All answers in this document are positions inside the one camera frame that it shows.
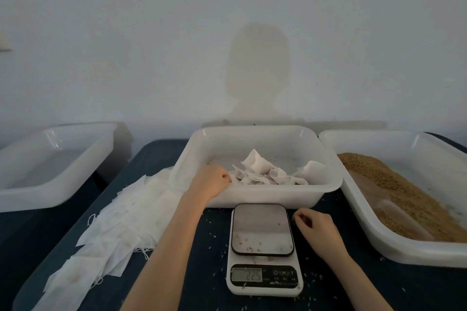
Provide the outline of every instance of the black control panel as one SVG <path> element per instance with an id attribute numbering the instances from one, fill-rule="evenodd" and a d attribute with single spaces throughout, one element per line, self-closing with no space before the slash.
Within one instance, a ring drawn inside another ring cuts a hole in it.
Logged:
<path id="1" fill-rule="evenodd" d="M 245 273 L 237 273 L 236 268 L 243 268 Z M 230 281 L 240 287 L 293 289 L 298 285 L 298 276 L 292 266 L 235 264 L 230 269 Z"/>

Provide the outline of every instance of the hand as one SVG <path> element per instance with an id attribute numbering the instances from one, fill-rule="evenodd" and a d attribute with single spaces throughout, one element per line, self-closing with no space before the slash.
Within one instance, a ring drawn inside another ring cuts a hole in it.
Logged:
<path id="1" fill-rule="evenodd" d="M 312 249 L 328 265 L 348 257 L 341 235 L 329 214 L 300 208 L 293 214 L 293 220 Z"/>
<path id="2" fill-rule="evenodd" d="M 206 203 L 218 196 L 231 182 L 229 173 L 221 166 L 206 165 L 196 174 L 186 193 Z"/>

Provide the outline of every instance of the person's right arm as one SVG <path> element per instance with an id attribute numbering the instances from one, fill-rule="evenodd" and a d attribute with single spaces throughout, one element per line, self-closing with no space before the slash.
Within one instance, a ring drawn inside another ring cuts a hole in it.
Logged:
<path id="1" fill-rule="evenodd" d="M 293 219 L 312 249 L 335 273 L 356 311 L 392 311 L 363 270 L 347 253 L 329 214 L 298 209 Z"/>

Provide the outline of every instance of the wall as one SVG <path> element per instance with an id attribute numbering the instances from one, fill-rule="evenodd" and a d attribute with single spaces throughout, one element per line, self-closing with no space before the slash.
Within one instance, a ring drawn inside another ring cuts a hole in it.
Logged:
<path id="1" fill-rule="evenodd" d="M 0 0 L 0 143 L 119 121 L 120 161 L 217 124 L 467 144 L 466 16 L 467 0 Z"/>

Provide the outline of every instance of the white kitchen scale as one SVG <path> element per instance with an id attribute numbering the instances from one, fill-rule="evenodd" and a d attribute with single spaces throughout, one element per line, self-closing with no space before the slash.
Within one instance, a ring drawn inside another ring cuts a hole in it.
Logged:
<path id="1" fill-rule="evenodd" d="M 280 204 L 239 204 L 232 211 L 227 286 L 233 294 L 294 297 L 303 278 Z"/>

